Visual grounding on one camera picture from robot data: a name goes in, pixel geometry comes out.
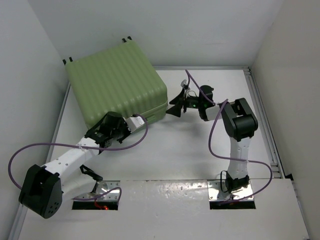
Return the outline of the green suitcase blue lining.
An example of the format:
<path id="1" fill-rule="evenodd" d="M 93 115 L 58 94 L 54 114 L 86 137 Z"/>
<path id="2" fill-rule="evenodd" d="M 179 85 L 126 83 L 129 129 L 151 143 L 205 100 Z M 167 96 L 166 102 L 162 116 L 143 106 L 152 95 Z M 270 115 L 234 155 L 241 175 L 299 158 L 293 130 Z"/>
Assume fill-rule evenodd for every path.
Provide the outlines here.
<path id="1" fill-rule="evenodd" d="M 130 36 L 119 45 L 63 63 L 87 128 L 107 112 L 125 118 L 140 114 L 150 124 L 164 118 L 167 86 Z"/>

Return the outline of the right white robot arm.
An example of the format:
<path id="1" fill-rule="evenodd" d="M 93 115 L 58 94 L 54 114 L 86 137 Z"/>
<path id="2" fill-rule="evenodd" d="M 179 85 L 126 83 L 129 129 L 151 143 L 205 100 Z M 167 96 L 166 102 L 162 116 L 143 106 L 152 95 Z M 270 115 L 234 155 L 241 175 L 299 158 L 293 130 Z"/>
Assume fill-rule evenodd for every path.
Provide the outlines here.
<path id="1" fill-rule="evenodd" d="M 230 157 L 226 171 L 225 191 L 231 193 L 249 184 L 247 160 L 251 138 L 258 129 L 258 120 L 245 98 L 213 104 L 213 90 L 209 85 L 200 87 L 199 96 L 190 96 L 190 88 L 186 83 L 181 84 L 181 92 L 169 102 L 172 107 L 166 113 L 181 117 L 187 109 L 197 109 L 200 118 L 212 121 L 218 116 L 223 121 L 224 129 L 230 138 Z"/>

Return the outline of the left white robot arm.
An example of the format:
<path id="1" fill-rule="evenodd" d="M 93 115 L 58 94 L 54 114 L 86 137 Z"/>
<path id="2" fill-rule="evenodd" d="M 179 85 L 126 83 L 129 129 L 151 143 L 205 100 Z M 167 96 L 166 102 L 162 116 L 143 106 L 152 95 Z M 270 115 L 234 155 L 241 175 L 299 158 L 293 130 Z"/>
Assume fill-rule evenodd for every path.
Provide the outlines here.
<path id="1" fill-rule="evenodd" d="M 48 219 L 58 211 L 63 200 L 95 192 L 103 177 L 85 166 L 85 163 L 110 147 L 114 141 L 122 143 L 144 123 L 138 115 L 124 118 L 120 113 L 107 112 L 74 148 L 42 166 L 31 166 L 18 201 Z"/>

